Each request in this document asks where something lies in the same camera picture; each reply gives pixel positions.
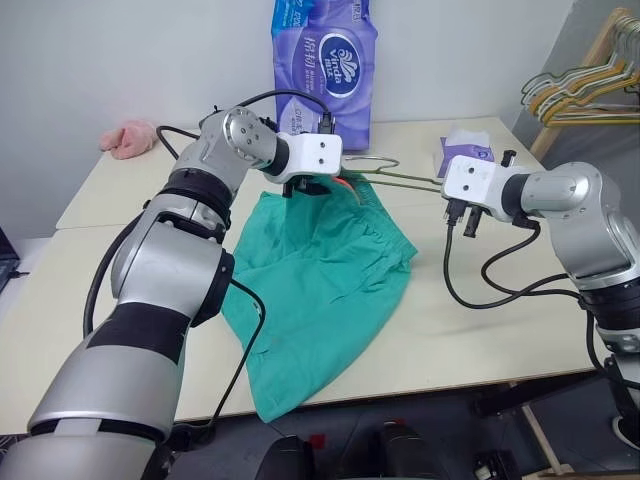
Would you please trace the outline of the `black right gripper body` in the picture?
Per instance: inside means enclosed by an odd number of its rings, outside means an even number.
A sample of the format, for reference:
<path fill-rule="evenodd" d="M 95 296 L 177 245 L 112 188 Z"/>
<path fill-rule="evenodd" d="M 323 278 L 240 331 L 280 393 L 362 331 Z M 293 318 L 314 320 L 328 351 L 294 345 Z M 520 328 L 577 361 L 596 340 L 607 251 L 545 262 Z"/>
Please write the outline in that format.
<path fill-rule="evenodd" d="M 474 205 L 470 208 L 469 216 L 465 225 L 463 236 L 467 238 L 475 238 L 482 218 L 482 208 Z"/>

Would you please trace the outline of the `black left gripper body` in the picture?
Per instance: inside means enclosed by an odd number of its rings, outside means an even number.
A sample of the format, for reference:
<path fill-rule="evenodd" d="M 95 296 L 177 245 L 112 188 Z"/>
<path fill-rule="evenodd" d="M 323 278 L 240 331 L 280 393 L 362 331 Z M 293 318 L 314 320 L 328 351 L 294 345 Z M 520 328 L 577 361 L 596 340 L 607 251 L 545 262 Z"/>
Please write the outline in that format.
<path fill-rule="evenodd" d="M 292 198 L 295 192 L 307 196 L 330 195 L 331 189 L 315 180 L 311 175 L 296 175 L 283 184 L 282 197 Z"/>

